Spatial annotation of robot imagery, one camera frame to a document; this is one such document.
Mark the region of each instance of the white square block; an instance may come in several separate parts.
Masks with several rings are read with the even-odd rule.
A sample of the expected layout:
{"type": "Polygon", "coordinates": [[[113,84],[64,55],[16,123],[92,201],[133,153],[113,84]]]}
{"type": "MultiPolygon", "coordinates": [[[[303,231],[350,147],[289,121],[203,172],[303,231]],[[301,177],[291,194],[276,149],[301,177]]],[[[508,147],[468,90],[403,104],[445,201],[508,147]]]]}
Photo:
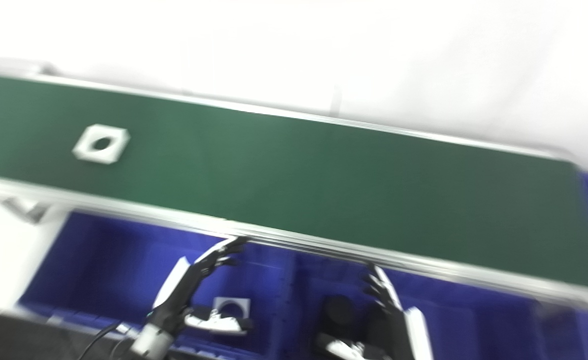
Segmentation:
{"type": "Polygon", "coordinates": [[[127,129],[96,123],[85,129],[72,153],[79,160],[112,164],[121,157],[129,140],[130,134],[127,129]],[[99,141],[105,143],[106,147],[97,148],[99,141]]]}

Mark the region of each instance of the blue bin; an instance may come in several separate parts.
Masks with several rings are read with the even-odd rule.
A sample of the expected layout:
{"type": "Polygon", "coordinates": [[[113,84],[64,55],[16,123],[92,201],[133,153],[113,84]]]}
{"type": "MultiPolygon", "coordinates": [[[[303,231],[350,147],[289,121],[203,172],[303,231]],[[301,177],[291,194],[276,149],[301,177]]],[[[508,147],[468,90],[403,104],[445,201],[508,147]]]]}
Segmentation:
{"type": "MultiPolygon", "coordinates": [[[[20,303],[93,328],[114,321],[141,325],[176,261],[186,256],[193,262],[220,240],[73,213],[20,303]]],[[[246,336],[187,329],[177,347],[222,359],[312,360],[311,339],[326,296],[351,298],[361,321],[374,303],[363,293],[363,264],[255,243],[238,258],[239,266],[219,268],[205,279],[193,303],[211,306],[218,296],[248,298],[255,328],[246,336]]],[[[401,303],[424,313],[436,360],[553,360],[555,342],[571,347],[573,354],[585,353],[579,322],[550,330],[550,317],[534,300],[386,272],[401,303]]]]}

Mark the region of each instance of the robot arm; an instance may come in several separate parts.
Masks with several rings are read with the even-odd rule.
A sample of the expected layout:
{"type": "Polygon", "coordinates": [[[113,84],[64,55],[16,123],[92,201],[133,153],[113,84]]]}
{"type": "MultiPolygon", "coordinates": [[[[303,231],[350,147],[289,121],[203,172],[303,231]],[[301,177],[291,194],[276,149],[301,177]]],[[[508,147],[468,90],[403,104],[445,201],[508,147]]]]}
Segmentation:
{"type": "Polygon", "coordinates": [[[230,255],[240,253],[243,250],[243,245],[247,242],[247,237],[232,237],[223,240],[205,251],[194,264],[188,265],[166,299],[156,306],[147,317],[143,330],[129,349],[129,357],[132,359],[163,360],[177,335],[186,325],[211,331],[222,328],[228,332],[242,331],[243,328],[247,328],[246,321],[235,317],[222,317],[221,314],[212,314],[211,311],[207,319],[202,319],[199,315],[201,317],[203,315],[200,312],[196,314],[195,310],[191,308],[192,296],[204,278],[212,274],[217,267],[235,265],[236,260],[230,255]]]}

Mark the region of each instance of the robotic hand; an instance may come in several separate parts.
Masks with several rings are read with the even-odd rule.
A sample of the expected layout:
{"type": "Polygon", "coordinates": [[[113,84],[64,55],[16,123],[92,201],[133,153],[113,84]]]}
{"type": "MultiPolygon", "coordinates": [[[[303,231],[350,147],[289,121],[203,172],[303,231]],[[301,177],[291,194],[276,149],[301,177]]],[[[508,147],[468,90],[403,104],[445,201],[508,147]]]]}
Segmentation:
{"type": "Polygon", "coordinates": [[[236,260],[230,255],[243,251],[243,245],[247,242],[247,237],[232,237],[212,246],[194,264],[189,265],[185,259],[179,260],[168,277],[168,280],[176,278],[175,286],[166,286],[167,281],[163,285],[164,288],[169,288],[168,296],[161,300],[157,298],[155,305],[159,305],[148,315],[143,329],[125,358],[163,360],[185,326],[221,333],[242,332],[250,328],[251,322],[248,319],[236,319],[219,314],[216,310],[204,311],[192,307],[192,296],[204,278],[220,266],[236,265],[236,260]]]}
{"type": "Polygon", "coordinates": [[[368,262],[365,293],[376,297],[390,335],[385,350],[393,360],[432,360],[432,346],[423,313],[416,307],[403,310],[399,296],[385,271],[368,262]]]}
{"type": "Polygon", "coordinates": [[[432,360],[423,313],[416,307],[403,310],[385,271],[372,262],[368,262],[367,269],[364,280],[369,287],[364,292],[376,298],[377,313],[382,316],[382,321],[372,322],[376,335],[363,343],[319,333],[316,346],[343,360],[432,360]]]}

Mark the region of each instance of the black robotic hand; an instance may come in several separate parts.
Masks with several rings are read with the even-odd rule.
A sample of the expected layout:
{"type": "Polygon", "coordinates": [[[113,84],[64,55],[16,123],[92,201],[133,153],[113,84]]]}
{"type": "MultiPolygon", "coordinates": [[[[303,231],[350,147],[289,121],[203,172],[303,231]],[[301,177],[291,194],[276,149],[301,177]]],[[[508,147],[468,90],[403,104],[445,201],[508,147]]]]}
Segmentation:
{"type": "MultiPolygon", "coordinates": [[[[230,255],[243,251],[243,245],[248,240],[248,237],[225,239],[205,251],[193,264],[187,265],[186,262],[187,267],[172,292],[147,317],[143,330],[129,349],[129,358],[163,360],[177,335],[187,324],[191,325],[191,322],[195,320],[191,305],[196,289],[217,267],[235,265],[236,261],[230,255]]],[[[231,322],[227,317],[224,319],[226,320],[223,320],[221,324],[231,322]]],[[[242,329],[245,323],[237,322],[242,329]]]]}
{"type": "Polygon", "coordinates": [[[432,360],[432,346],[423,313],[404,310],[385,271],[368,262],[365,293],[376,298],[380,316],[373,314],[368,342],[383,348],[393,360],[432,360]]]}

